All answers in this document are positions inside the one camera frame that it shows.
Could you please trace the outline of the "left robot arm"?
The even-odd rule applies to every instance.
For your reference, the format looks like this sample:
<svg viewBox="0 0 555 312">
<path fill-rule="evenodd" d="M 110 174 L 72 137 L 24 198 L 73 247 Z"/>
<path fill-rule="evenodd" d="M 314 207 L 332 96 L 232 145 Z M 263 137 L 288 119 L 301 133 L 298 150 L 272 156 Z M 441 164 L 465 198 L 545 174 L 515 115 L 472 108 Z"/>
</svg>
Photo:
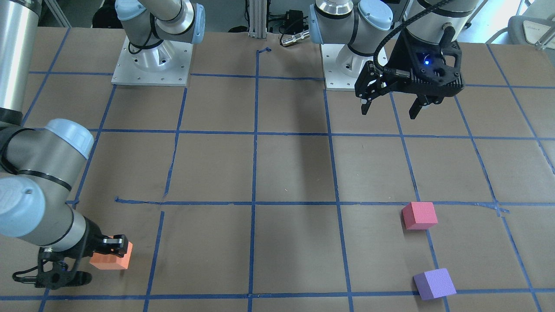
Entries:
<svg viewBox="0 0 555 312">
<path fill-rule="evenodd" d="M 402 23 L 381 0 L 316 0 L 308 16 L 311 40 L 342 44 L 340 63 L 367 114 L 372 101 L 393 91 L 414 94 L 411 119 L 465 87 L 457 37 L 476 0 L 414 0 Z"/>
</svg>

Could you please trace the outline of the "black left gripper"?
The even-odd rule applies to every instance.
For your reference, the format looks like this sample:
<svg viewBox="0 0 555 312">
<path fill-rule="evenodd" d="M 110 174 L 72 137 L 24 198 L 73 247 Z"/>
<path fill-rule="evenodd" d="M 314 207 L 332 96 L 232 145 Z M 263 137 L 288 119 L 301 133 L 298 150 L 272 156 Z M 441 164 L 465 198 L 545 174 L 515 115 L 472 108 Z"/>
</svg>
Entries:
<svg viewBox="0 0 555 312">
<path fill-rule="evenodd" d="M 430 97 L 453 97 L 464 89 L 460 70 L 462 50 L 454 30 L 441 30 L 433 44 L 402 30 L 383 70 L 372 61 L 363 66 L 355 82 L 361 98 L 361 114 L 367 115 L 373 99 L 391 91 L 418 95 L 409 109 L 410 119 L 430 104 Z"/>
</svg>

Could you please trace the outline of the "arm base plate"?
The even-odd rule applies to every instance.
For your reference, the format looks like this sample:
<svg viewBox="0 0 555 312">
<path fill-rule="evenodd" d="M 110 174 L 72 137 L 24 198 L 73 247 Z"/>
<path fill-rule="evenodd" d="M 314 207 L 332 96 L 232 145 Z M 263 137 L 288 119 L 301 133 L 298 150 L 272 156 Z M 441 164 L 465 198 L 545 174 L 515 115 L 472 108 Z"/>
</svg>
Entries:
<svg viewBox="0 0 555 312">
<path fill-rule="evenodd" d="M 136 55 L 132 55 L 129 48 L 136 51 L 125 38 L 111 79 L 114 85 L 187 86 L 193 44 L 164 41 Z"/>
<path fill-rule="evenodd" d="M 346 44 L 321 44 L 322 65 L 328 91 L 354 91 L 355 82 L 367 61 L 353 53 Z"/>
</svg>

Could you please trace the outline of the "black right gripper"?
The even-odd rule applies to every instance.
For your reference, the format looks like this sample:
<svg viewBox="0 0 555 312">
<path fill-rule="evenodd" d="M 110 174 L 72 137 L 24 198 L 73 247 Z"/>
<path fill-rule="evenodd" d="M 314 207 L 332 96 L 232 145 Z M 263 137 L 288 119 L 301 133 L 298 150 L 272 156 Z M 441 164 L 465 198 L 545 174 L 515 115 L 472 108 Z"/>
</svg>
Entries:
<svg viewBox="0 0 555 312">
<path fill-rule="evenodd" d="M 124 257 L 127 254 L 127 237 L 117 234 L 113 237 L 103 235 L 95 223 L 86 219 L 84 236 L 78 243 L 65 251 L 54 251 L 51 247 L 40 247 L 37 266 L 12 274 L 15 282 L 33 284 L 36 288 L 56 290 L 64 287 L 85 286 L 92 275 L 78 271 L 84 257 L 93 253 Z"/>
</svg>

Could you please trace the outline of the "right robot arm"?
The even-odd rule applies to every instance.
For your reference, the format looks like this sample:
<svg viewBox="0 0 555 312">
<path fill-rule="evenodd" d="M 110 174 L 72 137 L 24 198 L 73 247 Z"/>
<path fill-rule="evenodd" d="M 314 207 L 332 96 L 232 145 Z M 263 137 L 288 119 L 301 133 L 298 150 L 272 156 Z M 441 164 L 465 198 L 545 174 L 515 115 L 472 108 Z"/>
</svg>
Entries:
<svg viewBox="0 0 555 312">
<path fill-rule="evenodd" d="M 36 276 L 13 274 L 36 288 L 85 286 L 79 271 L 95 254 L 124 259 L 131 243 L 103 235 L 98 225 L 67 203 L 94 138 L 76 122 L 52 119 L 43 130 L 22 126 L 22 104 L 40 0 L 1 2 L 1 234 L 39 247 Z M 190 0 L 117 0 L 127 36 L 114 71 L 117 85 L 185 86 L 194 44 L 206 32 L 206 10 Z"/>
</svg>

